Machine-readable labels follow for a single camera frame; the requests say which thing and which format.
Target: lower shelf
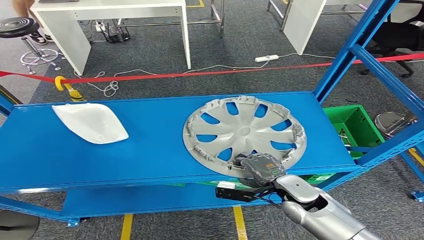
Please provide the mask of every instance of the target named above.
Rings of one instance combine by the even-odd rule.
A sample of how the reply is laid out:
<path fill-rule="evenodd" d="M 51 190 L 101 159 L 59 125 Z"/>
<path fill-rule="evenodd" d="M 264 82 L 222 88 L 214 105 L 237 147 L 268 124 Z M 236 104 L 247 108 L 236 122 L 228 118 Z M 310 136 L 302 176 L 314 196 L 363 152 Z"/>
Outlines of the lower shelf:
<path fill-rule="evenodd" d="M 281 199 L 266 196 L 275 202 Z M 131 186 L 76 189 L 67 192 L 61 214 L 71 218 L 159 213 L 267 204 L 262 200 L 240 202 L 215 197 L 215 187 L 196 183 L 186 186 Z"/>

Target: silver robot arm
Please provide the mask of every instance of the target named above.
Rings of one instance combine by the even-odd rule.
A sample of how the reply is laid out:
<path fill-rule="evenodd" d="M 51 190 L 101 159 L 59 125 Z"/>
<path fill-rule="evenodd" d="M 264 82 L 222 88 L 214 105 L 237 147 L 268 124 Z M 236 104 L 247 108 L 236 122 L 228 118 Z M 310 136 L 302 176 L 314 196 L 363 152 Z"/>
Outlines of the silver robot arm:
<path fill-rule="evenodd" d="M 313 187 L 301 177 L 286 174 L 272 155 L 242 152 L 235 159 L 237 165 L 253 176 L 253 179 L 242 178 L 240 182 L 253 188 L 227 189 L 218 185 L 215 190 L 218 198 L 268 202 L 263 197 L 276 193 L 282 203 L 281 206 L 274 205 L 319 240 L 382 240 L 322 189 Z"/>
<path fill-rule="evenodd" d="M 275 179 L 274 186 L 287 193 L 282 211 L 319 240 L 381 240 L 356 220 L 351 212 L 322 189 L 296 175 Z"/>

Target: white power strip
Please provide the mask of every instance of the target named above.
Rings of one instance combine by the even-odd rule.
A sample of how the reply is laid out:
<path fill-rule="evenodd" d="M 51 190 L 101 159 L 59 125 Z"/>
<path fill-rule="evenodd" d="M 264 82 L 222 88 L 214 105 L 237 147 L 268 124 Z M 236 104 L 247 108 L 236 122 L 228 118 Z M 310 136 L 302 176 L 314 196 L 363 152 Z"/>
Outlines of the white power strip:
<path fill-rule="evenodd" d="M 266 61 L 271 61 L 271 60 L 277 60 L 279 58 L 278 55 L 268 55 L 268 56 L 260 56 L 254 59 L 255 62 L 260 63 L 260 62 L 266 62 Z"/>
<path fill-rule="evenodd" d="M 98 21 L 95 21 L 95 30 L 96 30 L 96 32 L 105 32 L 106 31 L 106 27 L 105 27 L 105 25 L 103 24 L 103 22 L 98 22 Z"/>

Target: black round object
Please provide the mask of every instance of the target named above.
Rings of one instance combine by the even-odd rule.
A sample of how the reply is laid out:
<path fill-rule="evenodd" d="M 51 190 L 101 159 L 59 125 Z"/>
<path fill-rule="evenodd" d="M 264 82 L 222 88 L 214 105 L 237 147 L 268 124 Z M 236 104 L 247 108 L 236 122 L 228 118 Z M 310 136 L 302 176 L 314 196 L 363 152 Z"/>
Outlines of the black round object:
<path fill-rule="evenodd" d="M 360 72 L 361 75 L 368 75 L 370 73 L 369 69 L 364 69 Z"/>
<path fill-rule="evenodd" d="M 40 218 L 20 212 L 0 210 L 0 239 L 29 240 L 36 233 Z"/>
<path fill-rule="evenodd" d="M 11 39 L 23 37 L 36 32 L 40 25 L 29 17 L 12 17 L 0 20 L 0 38 Z"/>

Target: white cable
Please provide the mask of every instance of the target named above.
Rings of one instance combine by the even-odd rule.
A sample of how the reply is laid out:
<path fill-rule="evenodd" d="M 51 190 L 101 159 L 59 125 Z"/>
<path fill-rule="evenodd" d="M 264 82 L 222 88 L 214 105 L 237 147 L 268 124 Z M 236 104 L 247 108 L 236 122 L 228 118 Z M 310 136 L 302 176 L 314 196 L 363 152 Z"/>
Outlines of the white cable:
<path fill-rule="evenodd" d="M 278 57 L 284 58 L 284 57 L 288 57 L 288 56 L 291 56 L 291 55 L 298 55 L 298 54 L 297 53 L 290 53 L 290 54 L 287 54 L 287 55 L 284 55 L 284 56 L 278 56 Z M 318 55 L 307 54 L 307 53 L 304 53 L 301 56 L 303 56 L 303 55 L 316 57 L 316 58 L 323 58 L 323 59 L 335 59 L 335 57 L 332 57 L 332 56 L 318 56 Z"/>
<path fill-rule="evenodd" d="M 123 71 L 123 72 L 118 72 L 118 73 L 116 73 L 115 75 L 113 75 L 114 77 L 116 77 L 117 75 L 120 75 L 120 74 L 127 74 L 127 73 L 132 73 L 132 72 L 135 72 L 135 71 L 141 71 L 141 72 L 143 72 L 143 73 L 146 73 L 146 74 L 150 74 L 150 75 L 157 75 L 157 74 L 154 74 L 154 73 L 151 73 L 151 72 L 148 72 L 148 71 L 145 71 L 145 70 L 141 70 L 141 69 L 134 69 L 134 70 L 131 70 L 131 71 Z M 82 79 L 82 77 L 80 77 L 75 71 L 73 72 L 73 74 L 75 75 L 75 76 L 77 76 L 78 78 L 80 78 L 80 79 Z M 104 72 L 104 71 L 101 71 L 101 72 L 99 72 L 98 74 L 97 74 L 97 76 L 95 76 L 94 78 L 96 79 L 96 78 L 100 78 L 100 77 L 102 77 L 102 76 L 104 76 L 106 74 L 106 72 Z M 101 88 L 99 88 L 98 86 L 96 86 L 96 85 L 94 85 L 94 84 L 92 84 L 92 83 L 90 83 L 90 82 L 87 82 L 87 84 L 88 85 L 90 85 L 90 86 L 93 86 L 93 87 L 95 87 L 96 89 L 98 89 L 99 91 L 101 91 L 101 92 L 103 92 L 103 95 L 106 97 L 106 98 L 110 98 L 110 97 L 112 97 L 113 95 L 115 95 L 116 93 L 117 93 L 117 91 L 118 91 L 118 89 L 119 89 L 119 86 L 118 86 L 118 81 L 111 81 L 111 82 L 109 82 L 109 84 L 104 88 L 104 89 L 101 89 Z"/>
<path fill-rule="evenodd" d="M 75 76 L 77 76 L 78 78 L 80 78 L 80 79 L 82 79 L 82 77 L 80 77 L 75 71 L 73 72 L 73 74 L 75 75 Z M 99 72 L 98 74 L 97 74 L 97 76 L 95 76 L 94 78 L 96 79 L 96 78 L 99 78 L 99 77 L 102 77 L 102 76 L 104 76 L 106 74 L 106 72 L 104 72 L 104 71 L 101 71 L 101 72 Z M 109 82 L 109 85 L 107 85 L 104 89 L 101 89 L 101 88 L 99 88 L 98 86 L 96 86 L 96 85 L 94 85 L 94 84 L 92 84 L 92 83 L 90 83 L 90 82 L 87 82 L 87 84 L 88 85 L 90 85 L 90 86 L 93 86 L 93 87 L 95 87 L 96 89 L 98 89 L 99 91 L 101 91 L 101 92 L 103 92 L 103 95 L 106 97 L 106 98 L 110 98 L 110 97 L 112 97 L 113 95 L 115 95 L 116 93 L 117 93 L 117 91 L 118 91 L 118 89 L 119 89 L 119 86 L 118 86 L 118 82 L 117 81 L 111 81 L 111 82 Z"/>
<path fill-rule="evenodd" d="M 266 61 L 265 64 L 263 64 L 262 66 L 224 66 L 224 65 L 215 65 L 215 66 L 208 66 L 208 67 L 204 67 L 201 69 L 195 69 L 195 70 L 190 70 L 190 71 L 186 71 L 183 72 L 183 74 L 188 74 L 191 72 L 197 72 L 197 71 L 202 71 L 202 70 L 206 70 L 206 69 L 212 69 L 212 68 L 216 68 L 216 67 L 222 67 L 222 68 L 227 68 L 227 69 L 261 69 L 263 67 L 265 67 L 265 65 L 267 65 L 270 61 Z"/>
<path fill-rule="evenodd" d="M 113 76 L 116 77 L 119 74 L 128 74 L 128 73 L 132 73 L 132 72 L 135 72 L 135 71 L 141 71 L 141 72 L 143 72 L 145 74 L 150 74 L 150 75 L 157 75 L 155 73 L 151 73 L 151 72 L 148 72 L 148 71 L 145 71 L 145 70 L 142 70 L 142 69 L 134 69 L 134 70 L 131 70 L 131 71 L 118 72 L 117 74 L 115 74 Z"/>

